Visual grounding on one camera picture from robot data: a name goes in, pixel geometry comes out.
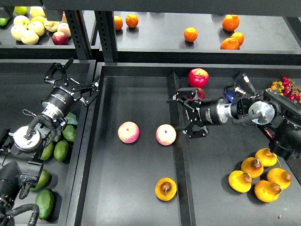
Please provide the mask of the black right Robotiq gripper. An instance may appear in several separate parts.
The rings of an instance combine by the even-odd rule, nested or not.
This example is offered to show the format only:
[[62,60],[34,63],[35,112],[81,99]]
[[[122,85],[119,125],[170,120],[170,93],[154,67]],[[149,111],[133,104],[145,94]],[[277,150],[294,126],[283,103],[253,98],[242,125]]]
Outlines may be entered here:
[[206,125],[223,125],[226,123],[224,113],[225,101],[219,99],[198,99],[198,88],[179,88],[166,102],[176,101],[185,107],[190,123],[186,126],[177,126],[189,138],[206,137],[209,133]]

